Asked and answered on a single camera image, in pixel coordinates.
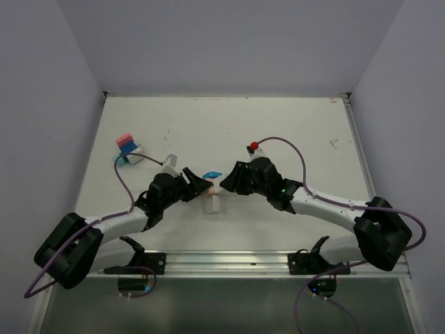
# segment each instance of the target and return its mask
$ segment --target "black clamp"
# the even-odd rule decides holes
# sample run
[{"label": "black clamp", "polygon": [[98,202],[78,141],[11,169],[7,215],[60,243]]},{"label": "black clamp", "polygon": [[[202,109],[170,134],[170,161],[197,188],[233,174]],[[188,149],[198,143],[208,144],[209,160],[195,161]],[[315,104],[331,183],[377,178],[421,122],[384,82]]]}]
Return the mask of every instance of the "black clamp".
[{"label": "black clamp", "polygon": [[[126,267],[147,267],[156,275],[163,275],[165,271],[165,261],[167,254],[161,252],[145,252],[145,249],[130,237],[120,237],[120,240],[127,242],[135,251],[133,258]],[[104,269],[107,275],[137,275],[138,269],[129,269],[126,267],[111,267]]]},{"label": "black clamp", "polygon": [[167,173],[156,174],[147,191],[141,193],[135,206],[143,210],[148,217],[144,231],[153,228],[163,218],[164,211],[179,202],[188,202],[213,186],[188,168],[182,174],[173,177]]},{"label": "black clamp", "polygon": [[[380,197],[374,197],[366,205],[392,208]],[[355,219],[354,233],[366,261],[385,271],[396,266],[412,237],[410,228],[398,214],[371,210],[365,210]]]},{"label": "black clamp", "polygon": [[283,179],[269,158],[259,157],[249,163],[237,161],[220,186],[239,195],[258,193],[266,197],[275,209],[295,214],[291,201],[303,183]]},{"label": "black clamp", "polygon": [[[87,226],[75,212],[65,215],[34,255],[34,262],[43,268],[54,253],[77,231]],[[90,272],[104,235],[97,228],[88,228],[54,260],[47,273],[65,289],[78,285]]]},{"label": "black clamp", "polygon": [[[317,241],[315,246],[308,252],[301,249],[296,253],[289,253],[287,255],[287,265],[291,275],[317,275],[330,269],[343,267],[343,263],[329,264],[320,255],[321,246],[328,240],[329,237],[323,237]],[[349,275],[350,268],[339,269],[339,275]]]}]

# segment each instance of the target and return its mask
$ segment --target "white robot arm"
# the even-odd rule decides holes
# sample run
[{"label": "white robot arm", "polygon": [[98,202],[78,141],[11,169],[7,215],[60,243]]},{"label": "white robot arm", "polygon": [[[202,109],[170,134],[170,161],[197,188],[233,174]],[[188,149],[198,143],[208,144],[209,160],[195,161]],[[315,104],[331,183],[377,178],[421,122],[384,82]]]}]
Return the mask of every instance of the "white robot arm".
[{"label": "white robot arm", "polygon": [[[358,260],[366,260],[382,270],[393,269],[412,233],[397,214],[371,210],[390,208],[386,200],[377,197],[370,202],[346,200],[284,179],[254,144],[248,146],[249,162],[237,161],[229,175],[213,182],[203,180],[187,168],[176,172],[176,159],[170,156],[148,190],[134,202],[132,210],[103,221],[67,214],[35,254],[35,263],[47,267],[47,273],[65,289],[78,285],[89,272],[147,265],[143,247],[126,235],[153,228],[162,219],[163,211],[180,200],[188,202],[208,191],[218,193],[224,189],[244,196],[258,193],[275,209],[314,216],[351,232],[342,238],[323,237],[310,251],[296,252],[292,255],[295,260],[292,263],[299,269],[296,272],[318,274]],[[340,207],[335,203],[345,204]],[[84,233],[61,249],[83,228],[86,228]]]}]

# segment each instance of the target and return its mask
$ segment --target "black mount bracket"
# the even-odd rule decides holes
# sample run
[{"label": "black mount bracket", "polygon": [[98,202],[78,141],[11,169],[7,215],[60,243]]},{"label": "black mount bracket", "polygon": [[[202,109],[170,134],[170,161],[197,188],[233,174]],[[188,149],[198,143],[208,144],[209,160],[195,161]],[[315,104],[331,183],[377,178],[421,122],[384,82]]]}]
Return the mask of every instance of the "black mount bracket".
[{"label": "black mount bracket", "polygon": [[[328,239],[329,237],[323,237],[318,240],[310,252],[302,249],[296,253],[289,253],[287,255],[289,273],[291,275],[317,275],[330,269],[343,267],[342,262],[331,265],[320,256],[320,248]],[[337,274],[349,275],[350,268],[340,269]]]},{"label": "black mount bracket", "polygon": [[[133,258],[127,265],[128,267],[147,267],[154,271],[156,275],[164,274],[167,254],[145,252],[145,249],[130,237],[120,237],[120,239],[127,242],[135,251]],[[104,269],[104,273],[107,275],[137,275],[141,273],[141,271],[126,267],[111,267]]]},{"label": "black mount bracket", "polygon": [[[147,267],[154,271],[156,275],[163,275],[166,259],[167,254],[165,253],[148,252],[140,255],[135,262],[132,260],[128,266]],[[138,275],[141,271],[126,267],[111,267],[104,269],[104,273],[107,275]]]}]

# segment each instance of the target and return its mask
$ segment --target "white wall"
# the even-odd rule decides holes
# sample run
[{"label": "white wall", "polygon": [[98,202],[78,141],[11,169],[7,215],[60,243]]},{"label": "white wall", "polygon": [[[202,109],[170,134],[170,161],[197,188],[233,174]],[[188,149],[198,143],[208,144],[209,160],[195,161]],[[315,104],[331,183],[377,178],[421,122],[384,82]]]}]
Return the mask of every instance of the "white wall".
[{"label": "white wall", "polygon": [[58,0],[119,95],[338,96],[403,0]]},{"label": "white wall", "polygon": [[33,256],[76,201],[101,90],[55,1],[0,1],[0,333],[25,333]]},{"label": "white wall", "polygon": [[445,2],[406,0],[353,93],[378,193],[421,217],[408,253],[430,333],[445,333]]}]

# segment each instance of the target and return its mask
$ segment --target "glass panel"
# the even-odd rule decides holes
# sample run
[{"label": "glass panel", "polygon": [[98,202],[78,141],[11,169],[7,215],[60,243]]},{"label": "glass panel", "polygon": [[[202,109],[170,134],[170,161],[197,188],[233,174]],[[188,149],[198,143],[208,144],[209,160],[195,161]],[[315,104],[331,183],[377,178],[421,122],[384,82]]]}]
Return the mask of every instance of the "glass panel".
[{"label": "glass panel", "polygon": [[[152,294],[119,297],[117,279],[87,278],[55,287],[42,334],[297,333],[293,301],[302,280],[161,278]],[[340,280],[333,297],[362,334],[413,333],[398,279]],[[308,293],[300,302],[306,334],[356,333],[350,317]]]}]

